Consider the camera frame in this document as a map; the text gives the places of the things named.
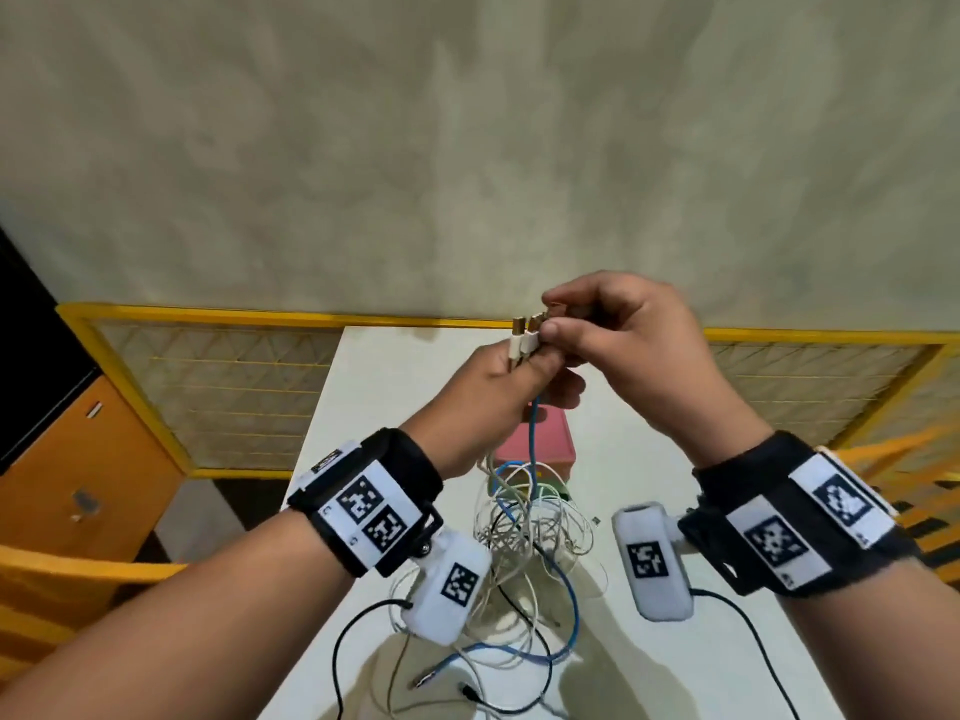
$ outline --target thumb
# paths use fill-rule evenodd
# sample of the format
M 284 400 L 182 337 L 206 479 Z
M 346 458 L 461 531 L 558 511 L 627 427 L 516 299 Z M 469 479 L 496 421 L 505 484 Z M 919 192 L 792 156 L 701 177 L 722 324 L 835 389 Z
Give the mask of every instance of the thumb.
M 522 393 L 524 401 L 532 401 L 546 389 L 553 377 L 564 367 L 564 354 L 558 348 L 545 345 L 510 373 L 510 379 Z
M 552 317 L 540 326 L 540 338 L 584 361 L 603 365 L 614 348 L 615 333 L 582 318 Z

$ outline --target white table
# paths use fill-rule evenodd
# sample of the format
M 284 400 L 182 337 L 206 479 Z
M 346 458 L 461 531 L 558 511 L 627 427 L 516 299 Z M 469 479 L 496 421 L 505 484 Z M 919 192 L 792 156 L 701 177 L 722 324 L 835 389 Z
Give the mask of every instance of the white table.
M 396 425 L 433 397 L 477 346 L 504 338 L 506 332 L 472 329 L 347 328 L 310 423 L 296 472 L 351 439 L 363 439 L 384 425 Z M 628 504 L 662 502 L 678 514 L 694 504 L 696 483 L 690 464 L 672 442 L 654 432 L 588 366 L 582 405 L 568 413 L 577 461 L 570 491 L 597 527 L 592 560 L 585 564 L 578 589 L 604 583 L 603 598 L 582 600 L 582 632 L 576 655 L 558 665 L 547 705 L 526 717 L 576 720 L 695 720 L 702 718 L 788 718 L 789 712 L 767 674 L 760 652 L 742 620 L 728 606 L 698 599 L 694 617 L 682 623 L 656 624 L 637 614 L 623 574 L 610 517 Z M 474 498 L 483 476 L 474 471 L 446 484 L 437 507 L 447 525 L 469 532 Z M 700 556 L 685 559 L 693 585 L 725 593 L 748 613 L 771 660 L 803 718 L 840 718 L 833 698 L 810 656 L 774 597 L 756 593 L 739 598 L 729 591 Z M 333 643 L 346 623 L 367 605 L 387 596 L 390 581 L 371 571 L 358 580 L 318 634 L 261 715 L 261 720 L 332 720 L 336 702 L 330 678 Z M 557 585 L 551 601 L 566 593 Z M 558 629 L 560 641 L 567 628 Z M 360 717 L 382 717 L 369 695 L 385 697 L 402 639 L 393 635 L 386 609 L 365 617 L 343 642 L 339 671 L 342 686 L 353 693 Z M 411 698 L 406 679 L 445 656 L 439 647 L 412 645 L 394 690 L 394 708 Z M 485 670 L 487 696 L 503 707 L 532 699 L 543 684 L 545 668 L 526 664 L 510 672 Z M 470 675 L 456 665 L 427 688 L 429 697 L 455 696 L 456 683 Z M 348 702 L 347 716 L 352 703 Z M 468 718 L 472 709 L 446 704 L 412 710 L 401 718 Z

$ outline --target person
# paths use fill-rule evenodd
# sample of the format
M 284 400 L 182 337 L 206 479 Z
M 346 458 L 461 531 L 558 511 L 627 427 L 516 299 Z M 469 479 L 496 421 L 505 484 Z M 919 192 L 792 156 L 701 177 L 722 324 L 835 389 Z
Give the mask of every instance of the person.
M 678 291 L 594 272 L 543 295 L 587 319 L 550 318 L 546 345 L 510 371 L 506 341 L 476 350 L 401 425 L 443 479 L 466 473 L 537 395 L 576 407 L 590 362 L 695 468 L 755 447 L 771 427 L 720 373 Z M 302 513 L 284 510 L 58 648 L 0 695 L 6 720 L 255 718 L 354 579 Z M 918 561 L 807 599 L 782 600 L 849 720 L 960 717 L 960 597 Z

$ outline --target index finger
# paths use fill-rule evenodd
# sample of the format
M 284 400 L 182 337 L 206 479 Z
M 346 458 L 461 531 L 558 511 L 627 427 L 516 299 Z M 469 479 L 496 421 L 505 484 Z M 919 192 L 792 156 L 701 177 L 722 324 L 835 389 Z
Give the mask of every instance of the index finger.
M 624 308 L 640 308 L 656 288 L 657 283 L 653 280 L 632 272 L 597 270 L 548 289 L 542 298 L 547 305 L 562 303 L 583 306 L 599 303 L 607 313 L 618 313 Z

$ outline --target person's right arm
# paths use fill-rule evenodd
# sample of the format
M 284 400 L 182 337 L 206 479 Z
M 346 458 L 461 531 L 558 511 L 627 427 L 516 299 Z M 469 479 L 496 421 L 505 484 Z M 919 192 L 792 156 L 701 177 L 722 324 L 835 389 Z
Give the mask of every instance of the person's right arm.
M 627 272 L 594 272 L 547 290 L 540 337 L 590 362 L 695 468 L 759 445 L 773 429 L 714 362 L 703 331 L 672 286 Z M 960 594 L 916 560 L 782 605 L 848 720 L 960 718 Z

